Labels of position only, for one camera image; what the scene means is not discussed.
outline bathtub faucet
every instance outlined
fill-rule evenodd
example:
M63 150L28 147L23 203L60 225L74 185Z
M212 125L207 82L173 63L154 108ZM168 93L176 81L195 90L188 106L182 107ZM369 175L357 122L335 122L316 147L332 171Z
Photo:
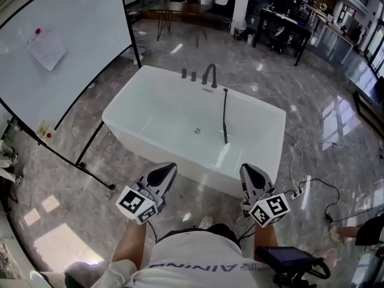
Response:
M203 85L206 85L206 81L207 81L207 78L208 78L208 74L209 74L209 71L211 70L211 68L213 67L213 75L214 75L214 79L213 79L213 82L212 82L212 85L211 87L212 88L217 88L217 82L216 82L216 65L211 63L208 65L208 67L206 68L206 71L205 71L205 74L203 75L203 79L202 79L202 84Z

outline black shorts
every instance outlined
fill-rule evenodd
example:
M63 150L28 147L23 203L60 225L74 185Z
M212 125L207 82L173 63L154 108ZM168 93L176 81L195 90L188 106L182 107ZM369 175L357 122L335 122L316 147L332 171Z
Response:
M380 234L384 227L384 215L372 218L360 227L357 237L356 245L375 245L380 243Z
M187 229L181 229L181 230L172 230L168 234L166 234L164 237L160 238L157 242L160 242L161 240L163 240L166 237L173 236L173 235L176 235L178 233L187 233L187 232L210 232L210 233L214 233L215 235L219 235L219 236L222 236L224 238L227 238L227 239L233 241L234 243L237 244L237 246L239 248L241 248L240 243L237 240L235 233L225 224L215 224L215 225L212 225L208 229L187 228Z

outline black device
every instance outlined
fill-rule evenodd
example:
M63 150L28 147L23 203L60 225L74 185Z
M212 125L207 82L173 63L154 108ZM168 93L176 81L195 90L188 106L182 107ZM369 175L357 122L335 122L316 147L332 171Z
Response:
M303 280L305 273L326 280L331 276L324 258L316 258L296 247L257 247L256 254L277 274L274 283L279 287L311 287ZM315 270L319 267L323 273Z

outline white bathtub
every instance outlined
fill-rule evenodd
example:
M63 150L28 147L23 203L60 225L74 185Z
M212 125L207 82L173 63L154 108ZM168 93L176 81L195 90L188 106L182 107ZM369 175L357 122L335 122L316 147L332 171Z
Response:
M220 85L212 89L210 82L143 66L105 109L103 121L133 153L156 163L175 162L182 176L244 197L241 164L253 164L276 181L286 113L230 89L225 144L224 95Z

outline gray marble floor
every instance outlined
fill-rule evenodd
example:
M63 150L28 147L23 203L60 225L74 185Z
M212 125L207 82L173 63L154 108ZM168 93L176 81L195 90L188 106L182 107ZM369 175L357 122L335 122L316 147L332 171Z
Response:
M283 55L258 44L256 48L234 40L228 33L208 29L196 49L192 26L172 23L156 41L157 21L134 25L147 51L143 64L181 72L196 71L198 77L209 63L217 66L220 84L277 106L287 113L286 131L302 149L307 178L320 178L340 191L340 201L329 208L334 219L346 217L384 202L383 161L378 156L379 138L357 115L353 100L337 71L311 52L305 52L298 67L288 50ZM176 54L170 52L179 44ZM76 160L101 121L103 109L137 71L131 61L118 58L71 109L59 128L54 148ZM104 126L84 157L90 171L117 185L111 192L94 179L70 167L24 132L12 134L20 155L15 170L24 174L16 188L19 204L12 204L11 217L30 255L43 270L62 271L75 261L107 262L125 226L115 207L122 188L150 161L124 149ZM305 180L295 140L284 137L276 186L281 191ZM293 245L315 255L334 256L329 280L321 287L354 287L365 280L366 262L374 252L353 242L335 244L328 238L324 208L335 202L334 189L312 181L306 194L291 201L291 213L276 224L281 245ZM168 205L153 219L159 237L172 229L198 225L205 214L216 223L226 223L238 236L252 225L243 219L240 200L178 176L168 193ZM340 224L354 225L375 215L378 209ZM146 257L154 244L148 228ZM251 238L242 241L244 255L251 256Z

